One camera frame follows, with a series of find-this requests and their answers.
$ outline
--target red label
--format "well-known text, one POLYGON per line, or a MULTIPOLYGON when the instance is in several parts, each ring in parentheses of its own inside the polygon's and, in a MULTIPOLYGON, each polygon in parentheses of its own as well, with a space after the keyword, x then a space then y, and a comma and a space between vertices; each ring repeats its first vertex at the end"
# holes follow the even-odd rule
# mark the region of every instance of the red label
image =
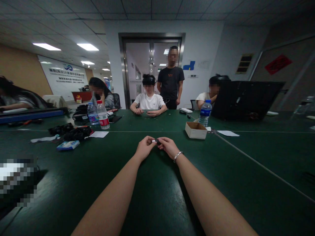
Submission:
POLYGON ((101 124, 101 126, 106 126, 106 125, 109 125, 109 121, 108 121, 108 118, 105 119, 105 120, 100 120, 99 123, 101 124))
POLYGON ((273 75, 291 63, 292 61, 289 58, 284 55, 280 55, 274 61, 265 66, 265 69, 269 72, 269 74, 273 75))

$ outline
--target company logo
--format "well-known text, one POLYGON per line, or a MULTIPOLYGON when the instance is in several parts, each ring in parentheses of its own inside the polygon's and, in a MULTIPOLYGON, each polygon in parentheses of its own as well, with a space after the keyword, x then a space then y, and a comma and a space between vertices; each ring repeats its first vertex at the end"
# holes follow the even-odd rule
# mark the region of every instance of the company logo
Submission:
POLYGON ((66 70, 73 71, 72 66, 70 66, 70 65, 63 64, 63 67, 64 67, 66 70))

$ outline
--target person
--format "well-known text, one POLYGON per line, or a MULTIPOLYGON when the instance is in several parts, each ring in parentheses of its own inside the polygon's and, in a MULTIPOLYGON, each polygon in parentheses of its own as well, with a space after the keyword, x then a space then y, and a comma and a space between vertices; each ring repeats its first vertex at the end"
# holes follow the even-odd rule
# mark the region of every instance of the person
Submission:
MULTIPOLYGON (((139 142, 136 153, 95 200, 72 236, 120 234, 140 164, 156 145, 152 140, 153 137, 146 136, 139 142)), ((180 151, 172 139, 161 137, 158 141, 161 143, 158 148, 177 164, 206 235, 257 235, 229 200, 183 153, 178 154, 180 151)))
POLYGON ((137 115, 141 115, 143 110, 154 110, 147 111, 147 115, 152 117, 159 116, 167 110, 167 107, 162 96, 154 93, 155 77, 149 74, 144 74, 142 77, 142 84, 146 93, 140 93, 136 97, 130 106, 130 110, 137 115))
POLYGON ((228 81, 231 80, 227 75, 216 74, 215 76, 211 77, 209 79, 209 93, 204 92, 198 95, 196 98, 195 110, 200 110, 206 100, 211 100, 211 104, 213 106, 217 99, 217 95, 219 94, 221 84, 228 81))
POLYGON ((48 104, 36 93, 15 86, 12 81, 0 76, 0 109, 47 108, 48 104))
POLYGON ((101 100, 106 109, 115 107, 114 96, 106 84, 97 77, 92 77, 89 81, 89 90, 94 91, 97 100, 101 100))
POLYGON ((168 66, 158 74, 157 89, 168 109, 177 109, 183 91, 184 71, 176 66, 178 48, 172 46, 168 53, 168 66))

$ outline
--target black chair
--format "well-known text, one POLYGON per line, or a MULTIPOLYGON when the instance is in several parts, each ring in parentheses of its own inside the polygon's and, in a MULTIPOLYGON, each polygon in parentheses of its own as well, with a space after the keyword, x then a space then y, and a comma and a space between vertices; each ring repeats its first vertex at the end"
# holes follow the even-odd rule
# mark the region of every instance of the black chair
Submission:
POLYGON ((115 108, 116 109, 121 109, 119 94, 118 93, 113 93, 113 97, 114 97, 115 108))

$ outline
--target reception desk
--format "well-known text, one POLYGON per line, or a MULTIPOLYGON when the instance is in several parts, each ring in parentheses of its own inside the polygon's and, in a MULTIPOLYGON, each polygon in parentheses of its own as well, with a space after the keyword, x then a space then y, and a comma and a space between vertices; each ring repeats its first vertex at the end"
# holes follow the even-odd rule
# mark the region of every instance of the reception desk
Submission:
POLYGON ((80 95, 82 98, 82 102, 88 102, 92 99, 92 92, 87 91, 87 92, 72 92, 73 98, 76 101, 77 95, 80 95))

